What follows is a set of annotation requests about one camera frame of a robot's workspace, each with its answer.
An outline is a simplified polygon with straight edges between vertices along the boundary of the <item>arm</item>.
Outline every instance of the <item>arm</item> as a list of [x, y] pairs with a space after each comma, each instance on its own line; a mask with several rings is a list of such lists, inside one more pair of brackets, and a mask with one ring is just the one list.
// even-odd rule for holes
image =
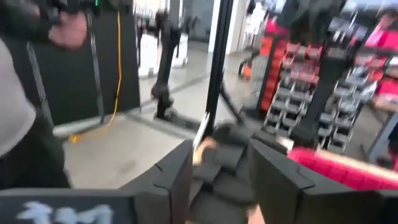
[[39, 14], [39, 7], [30, 0], [0, 0], [0, 30], [14, 37], [48, 42], [52, 25]]

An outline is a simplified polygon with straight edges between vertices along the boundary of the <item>black machine base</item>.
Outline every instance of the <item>black machine base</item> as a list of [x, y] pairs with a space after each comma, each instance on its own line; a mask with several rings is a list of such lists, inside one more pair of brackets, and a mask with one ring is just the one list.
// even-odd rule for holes
[[155, 117], [157, 119], [172, 123], [179, 128], [193, 131], [194, 133], [199, 130], [200, 126], [199, 121], [180, 115], [173, 109], [168, 109], [164, 114], [156, 114]]
[[169, 86], [167, 85], [154, 85], [150, 90], [152, 99], [156, 99], [162, 102], [164, 108], [171, 107], [174, 100], [170, 97]]

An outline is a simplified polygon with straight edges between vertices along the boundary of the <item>metal bar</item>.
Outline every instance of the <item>metal bar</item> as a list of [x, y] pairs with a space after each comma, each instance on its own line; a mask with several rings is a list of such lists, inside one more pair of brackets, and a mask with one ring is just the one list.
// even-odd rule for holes
[[94, 35], [94, 30], [93, 30], [93, 17], [91, 16], [90, 13], [87, 13], [86, 16], [87, 16], [88, 33], [90, 35], [91, 56], [93, 57], [95, 87], [96, 87], [96, 92], [97, 92], [98, 114], [101, 118], [100, 124], [103, 124], [104, 119], [105, 119], [104, 97], [103, 97], [102, 88], [101, 88], [100, 65], [98, 63], [97, 48], [96, 48], [96, 44], [95, 44], [95, 35]]
[[397, 123], [398, 113], [391, 113], [386, 119], [386, 122], [384, 122], [383, 127], [378, 132], [372, 146], [369, 148], [369, 162], [376, 164], [378, 157], [384, 150], [387, 150], [388, 137]]
[[206, 112], [209, 113], [209, 122], [206, 127], [204, 138], [213, 134], [218, 96], [221, 92], [223, 82], [223, 69], [225, 50], [228, 41], [229, 23], [231, 21], [233, 0], [221, 0], [218, 13], [217, 31], [215, 38], [214, 54], [211, 63], [210, 83], [206, 103]]
[[43, 84], [42, 75], [40, 73], [39, 63], [37, 62], [36, 53], [32, 43], [30, 42], [26, 43], [26, 51], [29, 55], [30, 65], [32, 66], [33, 76], [35, 78], [35, 84], [40, 98], [41, 109], [43, 111], [44, 116], [49, 121], [50, 127], [54, 128], [54, 121], [51, 116], [49, 101], [47, 99], [47, 95], [45, 94], [45, 88]]
[[260, 91], [259, 99], [257, 101], [256, 111], [261, 110], [261, 102], [262, 102], [262, 98], [264, 97], [264, 94], [266, 92], [267, 79], [268, 79], [269, 72], [271, 71], [271, 68], [272, 68], [272, 60], [274, 59], [274, 54], [275, 54], [275, 50], [276, 50], [276, 46], [277, 46], [279, 38], [280, 37], [278, 35], [276, 35], [274, 37], [274, 40], [272, 40], [271, 51], [269, 52], [266, 71], [264, 74], [264, 78], [262, 79], [261, 91]]
[[231, 113], [235, 117], [238, 124], [244, 124], [244, 120], [243, 120], [242, 116], [239, 114], [239, 111], [236, 109], [236, 107], [232, 104], [231, 97], [227, 94], [227, 92], [225, 90], [224, 82], [221, 84], [220, 95], [221, 95], [221, 99], [224, 100], [224, 103], [226, 104], [228, 109], [231, 111]]

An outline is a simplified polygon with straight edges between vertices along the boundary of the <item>white wall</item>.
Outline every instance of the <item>white wall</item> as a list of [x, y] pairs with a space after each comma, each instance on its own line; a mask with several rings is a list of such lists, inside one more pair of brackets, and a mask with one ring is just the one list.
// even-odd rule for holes
[[211, 30], [210, 30], [210, 39], [209, 39], [209, 48], [208, 51], [213, 53], [214, 51], [214, 43], [216, 42], [216, 30], [217, 30], [217, 22], [218, 22], [218, 11], [220, 10], [221, 0], [214, 0], [213, 7], [213, 17], [211, 19]]
[[195, 28], [190, 33], [192, 39], [209, 41], [210, 35], [208, 31], [211, 30], [211, 15], [214, 12], [213, 5], [214, 0], [192, 1], [191, 16], [198, 18]]
[[[209, 41], [209, 52], [214, 51], [216, 30], [218, 22], [218, 12], [220, 10], [220, 0], [215, 0], [213, 8], [213, 19], [211, 21], [211, 32]], [[234, 0], [229, 24], [228, 41], [225, 54], [239, 50], [239, 40], [241, 35], [242, 23], [246, 14], [246, 0]]]
[[246, 0], [234, 0], [234, 5], [232, 8], [232, 19], [229, 25], [228, 43], [226, 45], [225, 54], [230, 54], [239, 51], [239, 41], [241, 41], [241, 33], [243, 20], [246, 17]]

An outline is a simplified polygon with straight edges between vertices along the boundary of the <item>gray floor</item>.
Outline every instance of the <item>gray floor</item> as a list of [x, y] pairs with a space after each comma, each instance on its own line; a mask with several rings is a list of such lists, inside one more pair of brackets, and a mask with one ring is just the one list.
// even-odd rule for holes
[[[201, 119], [206, 105], [208, 76], [211, 55], [206, 45], [191, 43], [186, 68], [172, 70], [170, 89], [174, 108], [181, 114]], [[249, 85], [237, 79], [236, 73], [245, 54], [230, 55], [225, 62], [224, 81], [231, 97], [241, 106], [247, 97]], [[105, 134], [72, 144], [65, 143], [67, 168], [77, 188], [114, 189], [143, 173], [164, 157], [183, 139], [192, 138], [192, 133], [163, 124], [153, 127], [152, 117], [155, 103], [150, 100], [150, 88], [155, 79], [140, 81], [142, 111], [121, 115]], [[216, 120], [233, 120], [223, 103], [219, 102]], [[378, 128], [381, 127], [368, 110], [358, 119], [351, 145], [346, 150], [357, 157], [361, 143], [371, 144]]]

